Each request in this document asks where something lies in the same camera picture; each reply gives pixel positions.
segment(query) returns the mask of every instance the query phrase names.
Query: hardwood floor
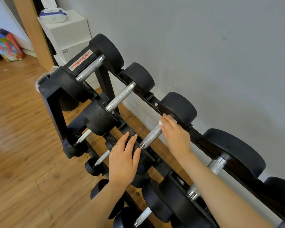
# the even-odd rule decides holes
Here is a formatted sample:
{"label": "hardwood floor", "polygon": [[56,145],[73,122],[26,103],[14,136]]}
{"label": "hardwood floor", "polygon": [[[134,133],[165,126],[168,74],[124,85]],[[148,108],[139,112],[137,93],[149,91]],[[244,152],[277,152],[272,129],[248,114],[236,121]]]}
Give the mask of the hardwood floor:
{"label": "hardwood floor", "polygon": [[[86,172],[87,154],[68,159],[63,153],[43,100],[35,90],[35,81],[44,73],[46,70],[35,57],[0,61],[0,227],[61,227],[89,202],[91,189],[103,178]],[[87,104],[65,113],[67,123]],[[149,133],[123,105],[119,110],[140,136],[144,138]],[[116,128],[112,133],[121,137]],[[102,137],[91,134],[88,141],[99,154],[106,151]],[[191,183],[159,139],[151,146]],[[149,174],[162,180],[154,169]],[[140,189],[129,186],[127,191],[142,210],[147,207]],[[171,227],[154,215],[149,219],[155,227]]]}

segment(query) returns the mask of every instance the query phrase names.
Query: black metal rack frame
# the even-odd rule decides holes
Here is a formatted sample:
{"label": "black metal rack frame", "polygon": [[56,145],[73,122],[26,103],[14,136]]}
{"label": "black metal rack frame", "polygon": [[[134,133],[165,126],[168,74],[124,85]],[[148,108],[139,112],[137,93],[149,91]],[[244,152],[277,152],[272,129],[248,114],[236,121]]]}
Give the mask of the black metal rack frame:
{"label": "black metal rack frame", "polygon": [[[81,51],[76,57],[74,57],[71,61],[69,61],[65,67],[68,68],[70,65],[72,65],[76,60],[78,60],[79,57],[81,57],[83,54],[85,54],[89,49],[89,46],[87,46],[83,51]],[[74,75],[76,76],[79,74],[82,70],[84,70],[89,64],[91,64],[96,59],[96,55],[89,56],[85,61],[83,61],[76,69],[73,70]],[[102,94],[99,95],[90,85],[85,83],[85,86],[90,90],[91,96],[89,98],[91,100],[97,99],[102,104],[106,105],[109,103],[112,99],[114,99],[114,91],[111,84],[109,73],[112,73],[115,77],[117,77],[123,84],[128,85],[123,77],[120,75],[120,72],[122,70],[119,70],[118,72],[113,72],[109,68],[107,68],[105,65],[102,65],[99,69],[95,71],[96,77],[99,81],[100,87],[102,89]],[[63,142],[68,136],[74,136],[76,135],[79,137],[81,133],[86,129],[85,123],[84,123],[84,115],[81,112],[69,125],[66,125],[60,104],[59,104],[59,96],[61,95],[64,90],[58,86],[58,84],[49,78],[46,82],[44,82],[41,86],[40,93],[44,99],[44,102],[46,104],[47,110],[51,116],[51,119],[53,121],[53,124],[57,130],[57,133],[60,137],[60,140]],[[146,102],[152,109],[154,109],[159,115],[162,115],[162,112],[157,108],[157,104],[160,102],[159,99],[157,99],[153,93],[149,92],[147,96],[143,97],[136,91],[134,91],[136,95],[138,95],[144,102]],[[118,125],[116,126],[118,130],[125,134],[127,131],[130,132],[130,135],[134,135],[135,131],[122,119],[122,117],[119,115],[119,110],[116,108],[114,110],[114,115],[118,119]],[[192,127],[192,124],[190,124],[189,127],[186,129],[191,138],[191,142],[196,145],[200,150],[202,150],[205,154],[207,154],[211,159],[214,157],[205,150],[202,146],[199,144],[199,139],[202,137],[202,134],[200,134],[196,129]],[[111,133],[107,133],[103,136],[106,140],[110,138],[114,138],[114,136]],[[137,141],[140,143],[143,139],[138,136]],[[89,147],[89,154],[91,157],[95,156],[99,158],[99,155],[95,152],[95,150],[92,148],[92,146],[85,141]],[[153,162],[153,167],[163,176],[167,176],[169,173],[173,173],[174,176],[177,176],[179,178],[178,181],[184,182],[182,183],[182,186],[187,190],[189,188],[189,185],[185,183],[184,180],[181,179],[180,176],[151,148],[149,147],[146,149],[146,154],[151,157]],[[105,173],[108,173],[108,167],[102,163],[102,166],[104,168],[103,175]],[[224,168],[226,172],[228,172],[235,180],[237,180],[242,186],[244,186],[249,192],[251,192],[257,199],[259,199],[263,204],[265,204],[270,210],[272,210],[276,215],[278,215],[281,219],[285,218],[285,208],[281,205],[276,205],[272,202],[270,198],[267,196],[262,195],[262,190],[264,188],[263,183],[260,180],[257,180],[255,182],[247,182],[245,180],[242,180],[235,176],[231,171],[229,171],[226,167]],[[137,206],[137,204],[134,202],[134,200],[131,198],[131,196],[126,192],[124,194],[126,203],[135,208],[138,212],[141,212],[140,208]],[[145,227],[154,227],[148,220],[144,223]]]}

